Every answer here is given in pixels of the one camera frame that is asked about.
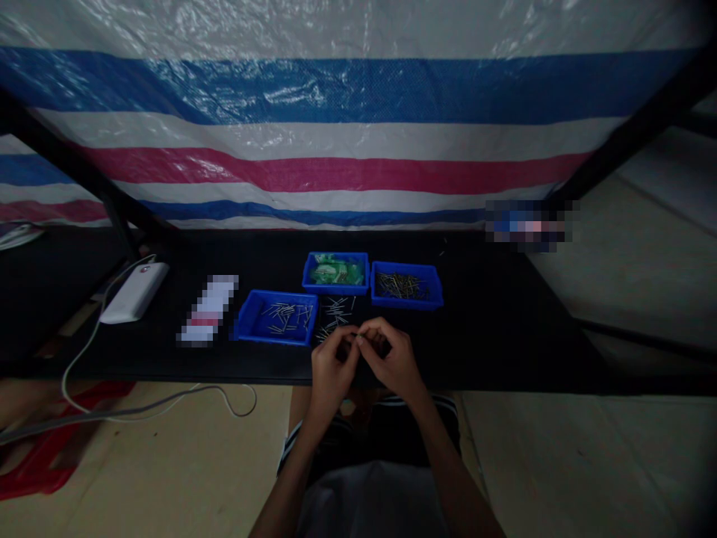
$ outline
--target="white cable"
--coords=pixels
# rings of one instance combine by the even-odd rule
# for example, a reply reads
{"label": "white cable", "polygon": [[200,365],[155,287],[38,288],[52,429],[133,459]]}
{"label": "white cable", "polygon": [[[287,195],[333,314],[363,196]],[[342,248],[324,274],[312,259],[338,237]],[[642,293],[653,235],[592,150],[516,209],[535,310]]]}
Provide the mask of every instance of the white cable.
{"label": "white cable", "polygon": [[[152,258],[152,261],[154,261],[154,259],[156,259],[156,257],[157,257],[156,254],[150,254],[149,256],[145,256],[145,257],[142,258],[141,260],[137,260],[135,263],[129,265],[129,266],[126,267],[124,270],[122,270],[122,273],[120,273],[115,280],[113,280],[112,282],[110,282],[110,285],[109,285],[109,286],[107,287],[107,289],[105,290],[105,294],[102,296],[102,304],[101,304],[100,309],[99,309],[99,316],[97,317],[97,322],[95,323],[95,328],[93,329],[92,334],[90,335],[90,339],[87,340],[87,343],[84,345],[84,347],[83,347],[83,348],[80,350],[80,352],[75,356],[75,358],[72,359],[72,361],[67,365],[67,368],[65,368],[65,372],[64,372],[64,374],[62,375],[62,382],[60,383],[60,390],[62,391],[62,396],[63,396],[63,398],[65,398],[65,400],[67,401],[67,403],[70,404],[70,405],[71,405],[72,407],[74,407],[75,409],[77,409],[78,411],[82,411],[83,413],[91,413],[91,412],[92,412],[90,409],[87,409],[87,408],[81,406],[81,405],[80,405],[79,403],[77,403],[76,401],[74,401],[74,400],[72,399],[72,397],[69,395],[69,392],[67,391],[67,377],[69,376],[69,371],[72,370],[72,367],[73,367],[73,366],[75,365],[75,363],[79,360],[79,358],[82,356],[82,354],[83,354],[85,351],[87,351],[87,348],[90,346],[90,344],[92,344],[93,340],[95,339],[95,335],[97,334],[97,329],[99,329],[99,319],[101,318],[102,313],[105,311],[105,304],[106,304],[106,302],[107,302],[107,297],[108,297],[108,295],[110,294],[110,290],[112,289],[112,286],[115,284],[115,282],[118,282],[118,281],[124,276],[124,274],[125,274],[127,271],[129,271],[130,269],[132,269],[135,265],[138,265],[138,264],[140,264],[140,263],[142,263],[142,262],[144,262],[145,260],[150,259],[150,258]],[[201,383],[197,383],[195,386],[193,386],[193,387],[192,387],[191,389],[189,389],[189,390],[190,390],[190,391],[193,391],[193,390],[196,389],[199,385],[201,385]],[[256,390],[254,390],[254,387],[249,386],[249,385],[243,385],[243,386],[247,387],[248,389],[251,389],[251,391],[254,393],[254,404],[253,404],[253,407],[252,407],[251,411],[249,411],[249,413],[251,413],[251,412],[254,410],[254,407],[256,407]],[[236,411],[234,411],[234,408],[233,408],[232,405],[229,403],[229,398],[227,397],[227,395],[226,395],[226,393],[224,392],[224,390],[221,389],[221,387],[216,387],[216,388],[222,393],[222,396],[224,397],[224,403],[226,404],[227,409],[229,410],[229,412],[230,412],[233,416],[235,416],[235,417],[237,417],[237,418],[241,418],[241,417],[246,416],[247,414],[249,414],[249,413],[247,413],[247,414],[242,415],[242,414],[237,413]],[[149,419],[151,419],[151,418],[155,418],[155,417],[158,417],[158,416],[160,416],[160,415],[163,415],[164,413],[166,413],[167,411],[169,411],[170,409],[172,409],[176,404],[178,404],[178,403],[184,398],[184,396],[186,396],[186,395],[183,395],[183,396],[177,398],[177,399],[174,400],[166,409],[163,409],[162,411],[160,411],[160,412],[158,412],[158,413],[155,413],[154,415],[150,415],[150,416],[147,416],[147,417],[139,417],[139,418],[106,418],[105,420],[108,420],[108,421],[110,421],[110,422],[142,422],[142,421],[145,421],[145,420],[149,420]]]}

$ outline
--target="hand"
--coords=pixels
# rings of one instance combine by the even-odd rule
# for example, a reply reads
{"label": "hand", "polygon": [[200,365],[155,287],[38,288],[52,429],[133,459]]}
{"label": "hand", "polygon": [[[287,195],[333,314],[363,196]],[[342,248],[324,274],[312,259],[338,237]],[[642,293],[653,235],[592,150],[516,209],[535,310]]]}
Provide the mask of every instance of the hand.
{"label": "hand", "polygon": [[[361,336],[371,330],[383,334],[391,344],[391,352],[385,359],[379,357],[371,343]],[[403,398],[409,405],[428,392],[420,378],[409,335],[390,325],[384,318],[365,321],[358,329],[358,334],[356,341],[361,355],[379,381],[388,389]]]}
{"label": "hand", "polygon": [[[351,333],[358,331],[356,325],[338,327],[311,352],[314,381],[307,417],[317,421],[321,427],[329,426],[351,387],[359,361],[359,347]],[[342,363],[336,358],[336,352],[344,342],[349,342],[351,349],[349,358]]]}

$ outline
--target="red stripe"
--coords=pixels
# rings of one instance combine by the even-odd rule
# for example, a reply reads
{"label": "red stripe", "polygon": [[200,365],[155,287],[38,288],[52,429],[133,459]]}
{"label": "red stripe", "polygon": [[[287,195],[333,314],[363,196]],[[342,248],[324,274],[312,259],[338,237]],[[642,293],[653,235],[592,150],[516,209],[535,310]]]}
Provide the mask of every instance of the red stripe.
{"label": "red stripe", "polygon": [[83,152],[131,183],[249,182],[269,192],[420,191],[490,194],[562,182],[589,153],[516,162],[299,158],[244,161],[215,149],[116,148]]}
{"label": "red stripe", "polygon": [[43,204],[31,200],[0,205],[0,220],[24,219],[32,222],[66,219],[76,223],[107,218],[105,207],[94,200],[75,200],[59,204]]}

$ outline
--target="charging cable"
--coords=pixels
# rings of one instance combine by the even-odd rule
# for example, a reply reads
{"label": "charging cable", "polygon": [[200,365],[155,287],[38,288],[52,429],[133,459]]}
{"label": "charging cable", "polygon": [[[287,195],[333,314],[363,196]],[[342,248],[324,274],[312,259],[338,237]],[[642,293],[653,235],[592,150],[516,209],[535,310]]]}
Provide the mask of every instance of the charging cable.
{"label": "charging cable", "polygon": [[[108,297],[109,294],[110,294],[110,290],[112,289],[112,286],[114,286],[115,283],[119,282],[119,281],[122,279],[122,277],[125,275],[125,273],[127,273],[127,271],[129,271],[130,269],[132,269],[132,268],[134,268],[135,266],[139,265],[140,263],[144,263],[144,262],[146,262],[147,260],[150,260],[150,259],[151,259],[152,262],[153,262],[156,258],[157,258],[157,255],[156,255],[156,254],[150,254],[149,256],[145,256],[145,257],[142,258],[141,260],[137,260],[135,263],[133,263],[133,264],[131,264],[131,265],[128,265],[124,270],[122,270],[122,272],[117,276],[117,278],[116,278],[115,280],[113,280],[112,282],[110,282],[110,284],[109,284],[108,287],[107,287],[107,290],[105,290],[105,294],[102,296],[102,304],[100,305],[99,316],[97,317],[97,322],[95,323],[95,327],[94,327],[94,329],[93,329],[93,331],[92,331],[92,334],[90,335],[90,339],[87,340],[87,343],[84,345],[84,347],[80,350],[80,352],[79,352],[77,355],[75,355],[75,358],[72,359],[72,361],[70,361],[70,363],[67,365],[67,368],[65,368],[65,372],[64,372],[63,375],[62,375],[62,381],[61,381],[61,383],[60,383],[60,390],[62,391],[62,396],[63,396],[63,398],[67,401],[67,403],[68,403],[69,405],[71,405],[72,407],[74,407],[75,409],[77,409],[78,411],[82,411],[83,413],[89,413],[89,414],[92,414],[92,413],[93,413],[90,409],[87,409],[87,408],[81,406],[81,405],[80,405],[79,403],[77,403],[76,401],[74,401],[74,400],[72,399],[72,397],[69,395],[69,392],[67,391],[67,377],[69,376],[69,371],[72,370],[72,367],[73,367],[73,366],[75,365],[75,363],[80,359],[80,357],[84,354],[84,352],[87,351],[88,347],[90,346],[90,344],[92,344],[93,340],[95,339],[95,335],[97,334],[97,330],[99,329],[99,325],[100,325],[99,319],[102,317],[102,313],[105,311],[105,304],[107,303],[107,297]],[[175,395],[169,396],[168,398],[164,398],[163,400],[161,400],[161,403],[165,403],[165,402],[167,402],[167,401],[171,401],[171,400],[174,399],[174,398],[177,398],[177,399],[176,399],[175,401],[173,401],[166,409],[163,409],[163,410],[161,410],[160,412],[155,413],[154,415],[150,415],[150,416],[146,416],[146,417],[139,417],[139,418],[114,418],[115,416],[118,416],[118,415],[133,415],[133,414],[137,414],[137,413],[139,413],[139,412],[144,412],[144,411],[147,411],[147,410],[149,410],[149,409],[153,409],[153,408],[155,407],[155,405],[150,405],[150,406],[145,406],[145,407],[138,408],[138,409],[126,409],[126,410],[124,410],[124,411],[122,411],[122,412],[109,412],[109,413],[105,413],[106,416],[102,416],[101,418],[95,418],[94,420],[107,420],[107,421],[110,421],[110,422],[124,422],[124,423],[127,423],[127,422],[142,422],[142,421],[145,421],[145,420],[149,420],[149,419],[151,419],[151,418],[155,418],[155,417],[161,416],[161,415],[163,415],[164,413],[168,412],[168,411],[169,411],[170,409],[172,409],[176,404],[178,404],[178,403],[182,400],[182,398],[184,398],[184,396],[186,396],[186,395],[188,395],[188,394],[193,394],[193,392],[198,392],[198,391],[195,391],[195,389],[196,389],[199,385],[201,385],[201,383],[197,383],[195,386],[193,386],[193,387],[192,387],[191,389],[189,389],[188,391],[178,392],[178,393],[175,394]],[[254,403],[253,403],[253,405],[252,405],[252,408],[251,408],[248,412],[246,412],[246,413],[237,413],[236,411],[234,411],[234,408],[233,408],[232,405],[229,403],[229,398],[227,397],[226,392],[224,392],[224,389],[222,389],[220,386],[212,385],[212,386],[204,387],[203,389],[200,389],[200,390],[201,390],[201,391],[204,391],[204,390],[206,390],[206,389],[216,389],[216,390],[219,390],[219,391],[222,393],[222,396],[224,397],[224,403],[226,404],[226,407],[227,407],[227,409],[229,410],[229,412],[230,412],[233,416],[235,416],[235,417],[237,417],[237,418],[241,418],[241,417],[248,416],[248,415],[254,410],[254,408],[256,408],[256,401],[257,401],[256,390],[254,390],[254,387],[252,387],[252,386],[250,386],[250,385],[244,385],[244,384],[243,384],[243,386],[245,386],[245,387],[247,387],[248,389],[250,389],[250,390],[252,391],[252,393],[254,394]]]}

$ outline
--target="tiled floor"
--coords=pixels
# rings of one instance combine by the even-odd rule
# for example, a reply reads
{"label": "tiled floor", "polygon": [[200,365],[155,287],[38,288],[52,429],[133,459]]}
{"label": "tiled floor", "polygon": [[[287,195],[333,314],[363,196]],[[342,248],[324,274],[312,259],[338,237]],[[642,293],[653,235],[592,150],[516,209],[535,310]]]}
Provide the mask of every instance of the tiled floor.
{"label": "tiled floor", "polygon": [[[188,388],[139,383],[121,407]],[[251,392],[226,386],[241,411]],[[221,395],[203,392],[138,424],[103,423],[70,481],[53,495],[0,502],[7,537],[244,537],[273,485],[291,387],[257,386],[258,404],[234,418]],[[465,420],[464,460],[479,481]]]}

